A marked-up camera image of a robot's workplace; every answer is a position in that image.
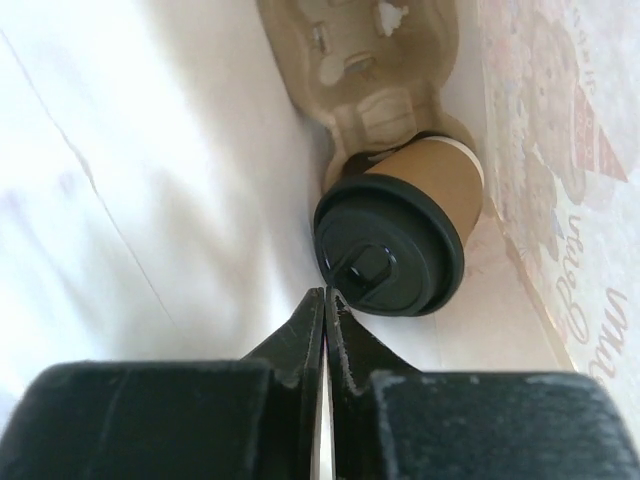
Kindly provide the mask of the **paper bag orange handles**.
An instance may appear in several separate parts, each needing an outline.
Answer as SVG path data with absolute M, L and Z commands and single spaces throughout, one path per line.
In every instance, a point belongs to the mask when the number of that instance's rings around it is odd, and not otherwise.
M 459 293 L 364 324 L 422 368 L 567 367 L 639 410 L 639 5 L 456 1 L 485 170 Z M 73 360 L 241 355 L 320 283 L 337 149 L 253 1 L 1 5 L 1 408 Z

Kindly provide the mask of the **brown paper cup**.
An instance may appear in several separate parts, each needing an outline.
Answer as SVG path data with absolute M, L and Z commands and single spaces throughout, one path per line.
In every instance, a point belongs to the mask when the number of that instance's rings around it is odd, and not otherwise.
M 484 174 L 473 151 L 444 136 L 417 140 L 367 171 L 386 175 L 425 193 L 447 215 L 462 243 L 473 231 L 483 205 Z

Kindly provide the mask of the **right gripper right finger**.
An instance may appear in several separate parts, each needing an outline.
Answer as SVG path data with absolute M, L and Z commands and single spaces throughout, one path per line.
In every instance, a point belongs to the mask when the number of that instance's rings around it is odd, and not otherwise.
M 606 391 L 568 372 L 425 372 L 325 301 L 339 479 L 635 479 Z

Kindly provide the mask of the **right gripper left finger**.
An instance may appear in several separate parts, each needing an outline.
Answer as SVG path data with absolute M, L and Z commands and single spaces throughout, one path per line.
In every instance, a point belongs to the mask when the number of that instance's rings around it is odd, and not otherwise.
M 1 438 L 5 479 L 315 479 L 324 292 L 237 360 L 75 362 L 39 374 Z

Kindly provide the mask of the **black cup lid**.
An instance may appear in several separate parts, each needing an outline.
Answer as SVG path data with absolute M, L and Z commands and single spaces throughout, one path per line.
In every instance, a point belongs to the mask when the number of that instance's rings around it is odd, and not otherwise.
M 392 176 L 338 181 L 316 206 L 313 240 L 326 284 L 364 313 L 428 315 L 462 282 L 463 243 L 452 221 L 426 193 Z

